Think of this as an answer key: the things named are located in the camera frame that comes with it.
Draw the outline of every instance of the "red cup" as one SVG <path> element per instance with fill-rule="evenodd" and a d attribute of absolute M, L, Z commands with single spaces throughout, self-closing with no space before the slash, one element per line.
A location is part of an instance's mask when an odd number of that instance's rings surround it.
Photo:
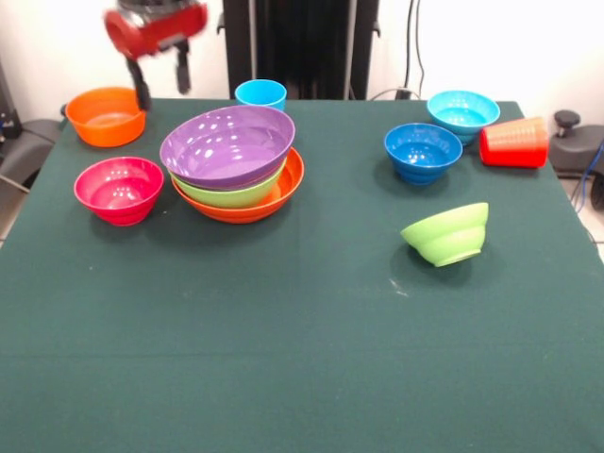
<path fill-rule="evenodd" d="M 509 121 L 480 132 L 480 158 L 485 165 L 543 167 L 548 148 L 543 118 Z"/>

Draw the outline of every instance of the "cup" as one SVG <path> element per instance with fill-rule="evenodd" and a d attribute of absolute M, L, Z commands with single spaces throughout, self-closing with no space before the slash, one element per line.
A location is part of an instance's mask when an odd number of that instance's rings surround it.
<path fill-rule="evenodd" d="M 264 106 L 284 110 L 286 88 L 279 82 L 263 78 L 248 80 L 235 90 L 237 104 L 248 106 Z"/>
<path fill-rule="evenodd" d="M 479 147 L 485 165 L 543 167 L 549 148 L 545 120 L 530 118 L 484 127 Z"/>

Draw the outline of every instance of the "light blue bowl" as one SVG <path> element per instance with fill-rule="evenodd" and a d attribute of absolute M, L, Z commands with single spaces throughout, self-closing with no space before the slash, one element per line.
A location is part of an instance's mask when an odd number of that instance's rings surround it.
<path fill-rule="evenodd" d="M 442 127 L 410 123 L 395 127 L 384 139 L 396 172 L 410 184 L 426 186 L 461 157 L 460 139 Z"/>
<path fill-rule="evenodd" d="M 499 106 L 477 92 L 439 92 L 428 101 L 432 121 L 457 135 L 463 144 L 474 141 L 483 127 L 499 119 Z"/>
<path fill-rule="evenodd" d="M 248 80 L 235 90 L 237 104 L 285 109 L 287 90 L 279 82 L 263 78 Z"/>

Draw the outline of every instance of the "lime green bowl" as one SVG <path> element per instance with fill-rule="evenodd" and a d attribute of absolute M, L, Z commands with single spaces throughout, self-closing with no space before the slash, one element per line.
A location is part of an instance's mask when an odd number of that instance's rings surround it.
<path fill-rule="evenodd" d="M 476 203 L 432 215 L 400 234 L 436 267 L 479 254 L 486 237 L 489 204 Z"/>
<path fill-rule="evenodd" d="M 262 198 L 266 197 L 273 189 L 273 186 L 277 184 L 281 172 L 283 171 L 283 168 L 285 168 L 285 161 L 286 159 L 283 160 L 279 169 L 270 175 L 268 179 L 264 179 L 260 184 L 245 189 L 239 189 L 238 191 L 208 191 L 187 184 L 173 174 L 171 174 L 171 176 L 178 187 L 193 200 L 198 201 L 203 205 L 214 206 L 215 208 L 235 210 L 257 205 Z"/>

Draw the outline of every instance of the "pink bowl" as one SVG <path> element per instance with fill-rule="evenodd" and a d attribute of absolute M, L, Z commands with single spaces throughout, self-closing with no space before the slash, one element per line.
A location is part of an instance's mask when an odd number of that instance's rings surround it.
<path fill-rule="evenodd" d="M 163 172 L 151 160 L 113 158 L 84 170 L 75 180 L 74 193 L 101 219 L 129 227 L 151 212 L 162 185 Z"/>

